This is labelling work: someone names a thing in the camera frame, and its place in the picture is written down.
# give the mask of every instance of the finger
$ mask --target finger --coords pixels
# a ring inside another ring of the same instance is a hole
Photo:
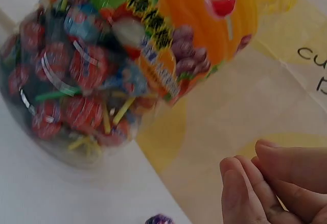
[[[285,148],[260,140],[255,150],[261,166],[272,176],[314,192],[327,193],[327,148]]]
[[[262,204],[268,221],[271,224],[301,224],[302,222],[295,215],[282,208],[276,195],[257,167],[243,156],[236,156],[236,158],[241,162],[253,190]]]
[[[266,181],[281,199],[285,207],[299,216],[304,222],[312,222],[313,218],[327,206],[327,195],[311,192],[291,183],[273,179],[262,168],[258,158],[253,158],[254,165],[264,175]]]
[[[237,170],[225,172],[223,184],[221,204],[224,224],[266,224],[255,222],[256,216],[250,207],[245,180]]]
[[[220,166],[220,173],[221,173],[221,177],[222,177],[223,181],[224,181],[224,175],[228,170],[231,170],[231,169],[236,170],[243,176],[247,189],[252,190],[251,183],[250,183],[249,179],[247,178],[246,173],[245,173],[241,163],[237,159],[235,159],[235,158],[223,159],[220,162],[219,166]]]
[[[220,162],[220,171],[222,172],[223,181],[224,181],[224,175],[225,175],[224,173],[227,172],[228,170],[235,170],[242,175],[245,185],[247,187],[250,206],[251,206],[254,214],[261,219],[263,219],[263,218],[266,219],[265,211],[259,201],[258,196],[255,194],[255,192],[251,186],[249,178],[247,177],[241,162],[236,158],[227,158]]]

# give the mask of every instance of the lollipop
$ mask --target lollipop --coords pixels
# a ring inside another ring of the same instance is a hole
[[[62,127],[60,107],[54,102],[39,105],[32,118],[32,130],[40,139],[51,139]]]
[[[55,101],[46,101],[38,105],[36,114],[41,116],[44,122],[48,123],[59,123],[63,119],[59,103]]]
[[[228,26],[228,38],[233,39],[232,22],[230,14],[235,8],[236,0],[206,0],[209,11],[218,18],[225,18]]]
[[[37,52],[44,43],[45,28],[32,20],[20,26],[21,46],[30,53]]]
[[[85,90],[99,87],[106,77],[113,72],[113,65],[109,65],[106,51],[98,46],[88,46],[75,51],[70,72],[77,84]]]
[[[96,43],[102,32],[103,22],[92,6],[73,7],[64,21],[64,29],[71,41]]]
[[[9,94],[11,96],[18,94],[19,90],[27,83],[29,79],[29,69],[27,66],[18,65],[8,77]]]
[[[113,127],[110,133],[105,131],[104,125],[99,127],[100,132],[96,134],[99,145],[119,146],[128,138],[130,125],[126,119],[122,119],[116,127]]]
[[[93,97],[71,97],[66,105],[66,121],[80,131],[92,131],[102,122],[101,103]]]
[[[174,224],[174,222],[172,218],[159,214],[148,219],[145,224]]]
[[[51,81],[53,76],[63,79],[66,69],[69,65],[69,55],[64,43],[52,43],[45,47],[37,58],[35,65],[35,73],[42,81]]]

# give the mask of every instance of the table surface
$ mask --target table surface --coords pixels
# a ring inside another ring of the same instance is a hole
[[[38,0],[0,0],[19,22]],[[0,21],[0,42],[7,29]],[[51,158],[18,127],[0,97],[0,223],[142,224],[157,213],[189,224],[132,142],[101,167],[77,170]]]

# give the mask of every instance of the yellow lollipop stick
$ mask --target yellow lollipop stick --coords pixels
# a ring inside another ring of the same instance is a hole
[[[78,139],[74,141],[72,144],[68,146],[68,150],[72,151],[83,145],[89,138],[88,137],[83,137],[81,139]]]
[[[113,118],[113,124],[116,126],[118,125],[119,121],[121,121],[122,117],[124,116],[124,114],[127,112],[127,110],[129,109],[129,107],[133,104],[135,98],[130,98],[128,99],[124,105],[120,108],[120,110],[118,111],[117,115]]]
[[[107,105],[106,105],[105,102],[102,103],[102,110],[103,110],[103,126],[104,126],[104,131],[105,131],[106,134],[109,134],[110,131],[111,131],[111,126],[110,126],[108,109],[107,109]]]

